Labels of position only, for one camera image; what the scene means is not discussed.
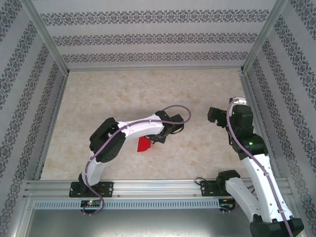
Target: red object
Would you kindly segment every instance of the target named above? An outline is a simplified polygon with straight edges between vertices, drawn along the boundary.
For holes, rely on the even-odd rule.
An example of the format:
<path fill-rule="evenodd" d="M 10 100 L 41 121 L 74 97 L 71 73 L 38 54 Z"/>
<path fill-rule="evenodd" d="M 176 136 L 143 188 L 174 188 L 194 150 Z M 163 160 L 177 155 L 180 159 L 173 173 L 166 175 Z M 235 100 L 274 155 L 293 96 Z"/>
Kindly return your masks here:
<path fill-rule="evenodd" d="M 147 137 L 140 137 L 138 140 L 137 152 L 144 152 L 151 146 L 151 142 Z"/>

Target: robotic arm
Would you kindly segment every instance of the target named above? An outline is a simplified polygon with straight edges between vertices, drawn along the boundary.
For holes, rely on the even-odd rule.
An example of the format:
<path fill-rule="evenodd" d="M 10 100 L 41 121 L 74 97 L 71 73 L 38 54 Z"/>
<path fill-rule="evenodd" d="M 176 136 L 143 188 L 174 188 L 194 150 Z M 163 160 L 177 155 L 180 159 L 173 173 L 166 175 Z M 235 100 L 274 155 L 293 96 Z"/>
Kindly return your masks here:
<path fill-rule="evenodd" d="M 108 140 L 109 143 L 95 159 L 90 160 L 87 169 L 79 175 L 81 191 L 89 192 L 87 185 L 94 186 L 100 182 L 105 164 L 118 155 L 125 141 L 145 136 L 152 143 L 164 143 L 167 135 L 177 130 L 182 131 L 183 128 L 184 121 L 180 115 L 170 117 L 165 111 L 158 111 L 147 118 L 127 122 L 116 122 L 114 118 L 106 119 L 90 137 L 90 156 L 94 156 Z"/>
<path fill-rule="evenodd" d="M 243 209 L 253 237 L 297 236 L 304 225 L 301 219 L 293 217 L 283 200 L 272 173 L 266 145 L 259 135 L 253 133 L 251 108 L 240 97 L 231 99 L 230 103 L 228 111 L 211 107 L 208 120 L 217 121 L 217 126 L 226 129 L 229 144 L 246 166 L 258 200 L 235 170 L 219 173 L 217 183 L 220 189 L 227 191 Z"/>

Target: beige marble surface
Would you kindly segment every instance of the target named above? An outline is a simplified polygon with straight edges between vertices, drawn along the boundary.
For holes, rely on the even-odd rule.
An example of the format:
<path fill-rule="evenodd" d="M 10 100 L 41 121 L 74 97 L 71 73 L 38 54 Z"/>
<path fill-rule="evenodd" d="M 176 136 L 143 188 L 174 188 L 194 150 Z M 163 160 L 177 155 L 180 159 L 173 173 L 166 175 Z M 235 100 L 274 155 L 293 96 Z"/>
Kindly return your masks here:
<path fill-rule="evenodd" d="M 207 121 L 209 107 L 226 109 L 232 96 L 244 96 L 236 70 L 71 72 L 41 179 L 77 179 L 89 137 L 105 119 L 141 119 L 172 104 L 192 111 L 185 129 L 143 153 L 138 139 L 127 141 L 102 179 L 215 178 L 228 169 L 249 177 L 226 131 Z M 181 108 L 167 112 L 188 116 Z"/>

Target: patterned wallpaper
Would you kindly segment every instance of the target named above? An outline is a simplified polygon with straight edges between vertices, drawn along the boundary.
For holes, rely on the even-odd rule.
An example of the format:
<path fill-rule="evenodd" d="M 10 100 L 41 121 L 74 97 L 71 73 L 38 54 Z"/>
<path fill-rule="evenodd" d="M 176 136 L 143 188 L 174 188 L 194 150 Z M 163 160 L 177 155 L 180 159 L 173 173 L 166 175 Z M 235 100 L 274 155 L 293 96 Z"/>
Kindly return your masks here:
<path fill-rule="evenodd" d="M 241 66 L 275 0 L 35 0 L 70 69 Z"/>
<path fill-rule="evenodd" d="M 248 77 L 278 169 L 287 176 L 308 236 L 316 236 L 316 7 L 290 0 Z"/>
<path fill-rule="evenodd" d="M 63 75 L 18 0 L 0 3 L 0 237 L 34 178 Z"/>

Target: wall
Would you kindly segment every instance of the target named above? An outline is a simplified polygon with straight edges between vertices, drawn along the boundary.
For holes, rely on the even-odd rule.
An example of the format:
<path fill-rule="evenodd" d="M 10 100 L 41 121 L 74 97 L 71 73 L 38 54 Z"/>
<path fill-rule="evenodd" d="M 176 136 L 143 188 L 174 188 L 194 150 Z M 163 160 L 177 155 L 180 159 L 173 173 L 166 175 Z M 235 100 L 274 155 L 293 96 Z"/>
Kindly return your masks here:
<path fill-rule="evenodd" d="M 35 0 L 71 70 L 241 66 L 275 0 Z"/>
<path fill-rule="evenodd" d="M 316 236 L 316 1 L 290 0 L 248 77 L 279 171 Z"/>
<path fill-rule="evenodd" d="M 0 236 L 34 178 L 64 77 L 18 0 L 0 2 Z"/>

